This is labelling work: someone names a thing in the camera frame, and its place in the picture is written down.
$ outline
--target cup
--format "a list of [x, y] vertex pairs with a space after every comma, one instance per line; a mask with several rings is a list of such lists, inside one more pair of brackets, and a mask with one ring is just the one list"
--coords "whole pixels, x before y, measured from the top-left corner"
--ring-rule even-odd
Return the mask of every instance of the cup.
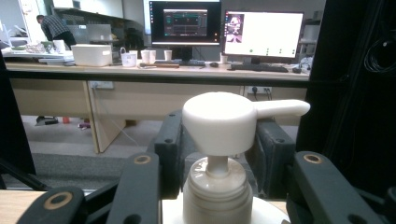
[[51, 44], [48, 44], [48, 45], [47, 45], [47, 47], [46, 47], [46, 52], [47, 52], [47, 53], [53, 53], [53, 52], [54, 52], [53, 46], [52, 46]]
[[140, 54], [142, 55], [142, 63], [149, 63], [149, 50], [142, 50], [140, 51]]
[[63, 40], [53, 40], [52, 42], [57, 53], [63, 54], [66, 52], [66, 47], [64, 46]]
[[157, 51], [156, 50], [151, 50], [149, 52], [149, 62], [150, 63], [155, 63], [156, 57], [157, 57]]
[[137, 61], [137, 54], [127, 53], [125, 48], [120, 49], [122, 66], [124, 67], [135, 67]]
[[166, 49], [163, 51], [166, 61], [172, 61], [172, 50]]
[[139, 50], [129, 50], [129, 53], [135, 54], [136, 55], [136, 63], [137, 63], [137, 59], [139, 58]]
[[227, 63], [228, 56], [220, 54], [220, 63]]

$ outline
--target computer monitor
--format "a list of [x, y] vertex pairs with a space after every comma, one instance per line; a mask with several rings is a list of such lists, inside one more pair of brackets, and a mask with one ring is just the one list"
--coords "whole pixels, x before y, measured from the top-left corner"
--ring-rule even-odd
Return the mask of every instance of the computer monitor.
[[[145, 35], [151, 35], [151, 17], [149, 2], [184, 2], [186, 0], [143, 0], [143, 16], [145, 23]], [[189, 2], [219, 2], [220, 0], [189, 0]]]
[[[183, 49], [219, 46], [221, 2], [149, 3], [151, 46]], [[182, 57], [181, 59], [186, 61], [191, 54], [182, 54]]]
[[226, 10], [221, 53], [251, 57], [295, 58], [303, 12]]

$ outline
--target keyboard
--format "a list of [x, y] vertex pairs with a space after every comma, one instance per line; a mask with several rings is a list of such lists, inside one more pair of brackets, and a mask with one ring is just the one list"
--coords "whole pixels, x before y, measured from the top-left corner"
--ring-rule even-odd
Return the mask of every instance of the keyboard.
[[272, 66], [271, 64], [254, 64], [254, 63], [244, 63], [244, 64], [231, 64], [232, 70], [248, 70], [248, 71], [258, 71], [258, 72], [278, 72], [278, 73], [288, 73], [289, 70], [285, 67]]
[[178, 64], [180, 66], [200, 66], [200, 67], [205, 67], [205, 61], [198, 61], [198, 60], [189, 60], [189, 61], [181, 61], [181, 60], [155, 61], [155, 63], [170, 63], [170, 64]]

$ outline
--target wooden desk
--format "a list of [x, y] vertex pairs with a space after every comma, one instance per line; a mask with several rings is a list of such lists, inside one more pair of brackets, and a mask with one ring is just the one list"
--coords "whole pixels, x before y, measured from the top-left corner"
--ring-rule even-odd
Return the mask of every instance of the wooden desk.
[[[127, 119], [163, 120], [192, 96], [208, 91], [248, 96], [245, 86], [237, 84], [244, 79], [308, 80], [306, 74], [229, 71], [229, 67], [139, 69], [7, 63], [7, 69], [16, 72], [11, 74], [11, 84], [21, 114], [90, 119], [96, 153], [104, 152], [120, 133], [114, 122], [123, 128]], [[32, 72], [42, 77], [36, 78]], [[90, 80], [114, 80], [114, 90], [93, 90]], [[215, 80], [227, 84], [215, 85]]]
[[[0, 223], [16, 223], [42, 191], [0, 190]], [[284, 202], [269, 202], [287, 214]]]

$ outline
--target monitor stand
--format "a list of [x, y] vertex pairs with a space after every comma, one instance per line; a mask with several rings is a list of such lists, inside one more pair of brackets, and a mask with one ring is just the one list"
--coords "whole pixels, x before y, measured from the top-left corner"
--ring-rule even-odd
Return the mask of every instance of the monitor stand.
[[250, 60], [252, 64], [260, 64], [260, 57], [252, 57]]
[[172, 50], [172, 58], [174, 60], [181, 60], [188, 62], [192, 59], [192, 47], [174, 47]]
[[192, 58], [192, 47], [174, 47], [172, 50], [173, 62], [180, 66], [205, 66], [204, 61], [197, 61]]

